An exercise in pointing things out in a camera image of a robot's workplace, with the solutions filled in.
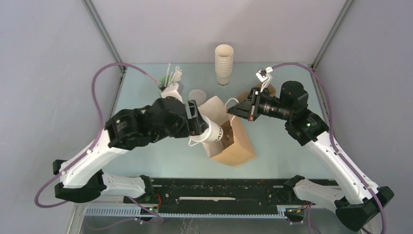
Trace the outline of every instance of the stack of paper cups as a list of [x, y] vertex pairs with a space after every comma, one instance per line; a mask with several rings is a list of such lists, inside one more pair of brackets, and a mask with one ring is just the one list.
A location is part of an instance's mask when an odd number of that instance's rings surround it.
[[233, 61], [234, 49], [230, 45], [222, 44], [215, 48], [215, 73], [220, 86], [228, 85]]

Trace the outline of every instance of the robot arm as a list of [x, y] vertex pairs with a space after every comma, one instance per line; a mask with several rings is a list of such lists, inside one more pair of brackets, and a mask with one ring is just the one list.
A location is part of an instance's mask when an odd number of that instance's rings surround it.
[[335, 212], [347, 228], [358, 231], [379, 212], [368, 189], [373, 190], [382, 206], [393, 198], [392, 190], [386, 186], [378, 187], [336, 144], [343, 157], [366, 180], [368, 188], [363, 186], [331, 146], [327, 124], [307, 109], [308, 93], [301, 83], [285, 82], [281, 87], [280, 98], [271, 97], [267, 89], [268, 80], [272, 79], [269, 75], [271, 71], [271, 67], [260, 70], [256, 75], [263, 82], [261, 89], [252, 88], [246, 100], [230, 107], [227, 112], [248, 121], [255, 121], [260, 115], [286, 120], [288, 134], [314, 153], [333, 175], [341, 190], [320, 186], [299, 175], [290, 179], [284, 187], [291, 189], [300, 200], [316, 203]]
[[[119, 177], [102, 172], [102, 167], [111, 160], [135, 147], [144, 147], [166, 137], [183, 138], [198, 136], [208, 129], [208, 124], [199, 114], [195, 101], [188, 105], [176, 95], [178, 83], [162, 92], [165, 98], [157, 99], [152, 106], [134, 110], [121, 110], [106, 122], [99, 141], [92, 150], [89, 144], [81, 153], [68, 161], [53, 163], [55, 175], [62, 172], [60, 183], [55, 186], [55, 197], [67, 201], [89, 202], [100, 195], [122, 195], [133, 198], [151, 194], [150, 178]], [[70, 163], [85, 155], [68, 170]]]

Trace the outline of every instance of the white plastic lid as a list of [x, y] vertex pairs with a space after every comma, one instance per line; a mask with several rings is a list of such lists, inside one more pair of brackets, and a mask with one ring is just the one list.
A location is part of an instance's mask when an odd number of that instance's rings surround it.
[[195, 100], [197, 106], [205, 103], [207, 94], [200, 89], [193, 89], [189, 92], [189, 100]]

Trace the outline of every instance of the light blue tabletop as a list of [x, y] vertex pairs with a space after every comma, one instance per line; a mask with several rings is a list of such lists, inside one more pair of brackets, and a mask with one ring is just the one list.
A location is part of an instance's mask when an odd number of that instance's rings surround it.
[[[207, 99], [218, 96], [223, 102], [249, 91], [259, 81], [255, 73], [274, 63], [235, 63], [229, 85], [221, 87], [216, 82], [214, 64], [172, 64], [183, 71], [183, 99], [188, 100], [192, 89], [202, 89]], [[136, 64], [154, 78], [166, 74], [167, 64]], [[308, 108], [322, 116], [317, 94], [310, 74], [297, 66], [274, 70], [271, 84], [278, 90], [282, 83], [296, 80], [309, 94]], [[122, 109], [135, 109], [159, 98], [153, 82], [134, 69], [127, 69], [115, 113]], [[103, 170], [121, 176], [146, 175], [150, 177], [180, 178], [290, 178], [301, 175], [307, 178], [333, 178], [318, 159], [293, 140], [284, 128], [284, 121], [259, 117], [255, 122], [243, 120], [243, 125], [257, 153], [257, 158], [241, 167], [233, 168], [208, 159], [202, 145], [188, 146], [188, 138], [166, 138], [156, 144], [135, 148], [111, 161]]]

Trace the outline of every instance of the white wall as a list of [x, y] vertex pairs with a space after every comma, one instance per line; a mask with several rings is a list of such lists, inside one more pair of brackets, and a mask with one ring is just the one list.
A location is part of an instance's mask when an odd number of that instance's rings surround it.
[[[113, 62], [79, 0], [0, 2], [0, 233], [63, 233], [72, 205], [40, 209], [33, 199], [97, 131], [91, 80]], [[105, 117], [119, 69], [97, 82]], [[53, 186], [41, 196], [51, 204]]]
[[356, 1], [318, 68], [337, 136], [356, 164], [395, 193], [387, 233], [411, 233], [413, 1]]
[[345, 0], [94, 0], [121, 58], [136, 63], [312, 63]]

